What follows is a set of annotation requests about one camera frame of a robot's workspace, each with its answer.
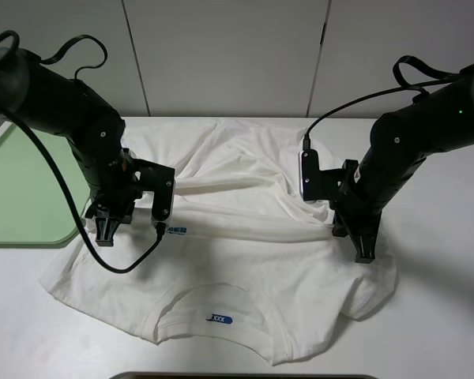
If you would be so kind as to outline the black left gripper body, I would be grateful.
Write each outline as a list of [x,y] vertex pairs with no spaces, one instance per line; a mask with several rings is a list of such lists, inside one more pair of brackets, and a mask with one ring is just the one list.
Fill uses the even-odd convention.
[[85,218],[110,216],[121,223],[130,223],[135,201],[142,196],[138,184],[135,154],[123,148],[110,163],[96,163],[85,168],[91,203]]

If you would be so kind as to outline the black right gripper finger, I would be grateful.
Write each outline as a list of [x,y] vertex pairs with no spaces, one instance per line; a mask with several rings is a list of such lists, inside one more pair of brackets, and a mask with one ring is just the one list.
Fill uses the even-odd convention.
[[350,233],[355,247],[355,263],[370,264],[375,259],[376,234],[360,235]]

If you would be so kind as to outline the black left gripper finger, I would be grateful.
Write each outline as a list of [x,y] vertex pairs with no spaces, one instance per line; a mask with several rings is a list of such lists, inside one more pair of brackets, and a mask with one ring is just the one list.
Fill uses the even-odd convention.
[[96,217],[96,244],[98,246],[113,246],[114,235],[119,227],[119,220],[114,217]]

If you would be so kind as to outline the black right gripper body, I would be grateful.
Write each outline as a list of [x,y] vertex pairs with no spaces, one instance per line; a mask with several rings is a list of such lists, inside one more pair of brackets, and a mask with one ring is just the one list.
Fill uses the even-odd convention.
[[354,174],[359,164],[357,160],[347,159],[342,165],[342,176],[337,187],[337,198],[331,201],[335,211],[333,235],[336,237],[378,235],[381,213],[371,214],[363,195],[356,191]]

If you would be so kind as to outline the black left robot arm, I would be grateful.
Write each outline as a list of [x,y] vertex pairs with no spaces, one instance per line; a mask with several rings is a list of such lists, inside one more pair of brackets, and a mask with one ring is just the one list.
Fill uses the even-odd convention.
[[134,162],[121,144],[125,121],[80,80],[40,64],[33,53],[0,47],[0,117],[14,114],[31,129],[64,137],[84,175],[96,221],[96,244],[113,246],[122,223],[130,223],[137,194]]

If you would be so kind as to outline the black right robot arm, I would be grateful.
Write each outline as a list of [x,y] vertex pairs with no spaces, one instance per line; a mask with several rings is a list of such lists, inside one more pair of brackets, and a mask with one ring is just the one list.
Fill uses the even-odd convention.
[[413,105],[383,114],[359,163],[346,162],[334,235],[348,236],[355,262],[375,259],[382,210],[426,158],[474,145],[474,67]]

